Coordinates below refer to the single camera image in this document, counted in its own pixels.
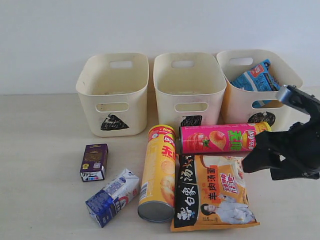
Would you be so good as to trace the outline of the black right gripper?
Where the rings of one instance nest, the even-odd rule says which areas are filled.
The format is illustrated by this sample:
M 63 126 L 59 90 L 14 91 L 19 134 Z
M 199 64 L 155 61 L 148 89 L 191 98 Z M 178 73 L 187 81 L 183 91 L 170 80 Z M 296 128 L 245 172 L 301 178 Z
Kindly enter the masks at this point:
M 270 169 L 274 181 L 320 178 L 319 120 L 298 121 L 287 131 L 263 131 L 255 136 L 255 143 L 242 161 L 245 173 Z

